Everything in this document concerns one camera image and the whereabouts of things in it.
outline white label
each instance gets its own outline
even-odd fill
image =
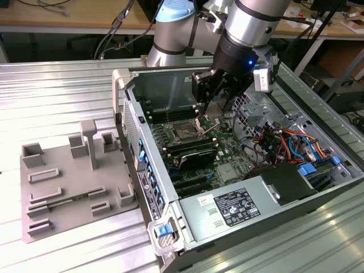
[[[262,90],[268,90],[268,70],[267,69],[261,69],[259,71],[260,73],[260,88],[262,88]]]
[[[199,198],[197,198],[198,201],[200,202],[201,206],[210,204],[214,201],[214,196],[213,195],[205,195],[205,196],[201,196]]]
[[[257,210],[258,210],[257,208],[251,209],[250,213],[256,212]]]

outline metal bracket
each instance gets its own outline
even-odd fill
[[[159,242],[159,238],[157,238],[155,234],[155,229],[167,225],[172,224],[173,226],[173,232],[178,233],[178,236],[176,237],[176,241],[168,246],[161,246]],[[176,221],[176,216],[174,215],[172,208],[169,207],[166,214],[159,218],[158,220],[152,221],[148,224],[147,231],[151,240],[151,244],[154,250],[154,253],[157,256],[162,256],[164,254],[170,253],[170,252],[176,252],[182,250],[184,245],[184,236],[182,234],[182,230],[180,229],[180,226],[178,225],[178,222]]]
[[[129,69],[115,69],[112,76],[113,81],[113,109],[114,115],[119,113],[119,86],[121,89],[127,88],[133,79]]]

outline motherboard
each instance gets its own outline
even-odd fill
[[[229,122],[223,116],[203,116],[150,124],[180,197],[239,182],[254,167]]]

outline blue latch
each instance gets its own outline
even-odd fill
[[[312,165],[312,163],[301,165],[301,168],[299,170],[303,175],[309,175],[310,173],[317,171],[317,169]]]
[[[154,187],[156,186],[156,184],[157,184],[157,180],[156,180],[156,178],[154,177],[154,175],[152,175],[152,176],[150,177],[150,181],[151,181],[152,187],[154,188]]]
[[[159,197],[159,195],[160,195],[160,189],[159,189],[159,187],[158,186],[156,186],[155,187],[155,189],[154,189],[154,195],[158,198]]]
[[[335,163],[335,165],[339,165],[341,163],[340,158],[338,158],[337,156],[333,156],[332,161],[333,163]]]
[[[164,209],[164,200],[163,200],[162,196],[159,197],[158,202],[159,202],[161,209]]]
[[[145,156],[146,156],[146,152],[141,151],[140,155],[139,155],[139,161],[144,161]]]
[[[158,227],[158,230],[157,230],[158,238],[170,235],[172,233],[173,233],[173,230],[172,230],[172,227],[170,224],[160,226],[160,227]]]

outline blue cable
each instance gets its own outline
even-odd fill
[[[315,151],[315,149],[312,147],[311,142],[310,142],[310,141],[307,139],[307,137],[305,137],[304,135],[295,134],[295,135],[292,135],[292,136],[289,138],[288,145],[289,145],[289,149],[291,150],[291,152],[292,152],[294,155],[298,156],[300,159],[302,159],[304,163],[306,162],[306,161],[305,161],[305,159],[304,159],[304,157],[303,157],[302,155],[298,154],[297,152],[295,152],[295,151],[293,150],[293,147],[292,147],[292,138],[293,138],[293,137],[297,137],[297,136],[302,137],[302,138],[303,138],[303,139],[307,142],[308,147],[309,147],[309,149],[311,150],[312,154],[315,156],[316,160],[320,160],[320,159],[321,159],[321,157],[320,157],[320,156],[319,156],[319,154]]]

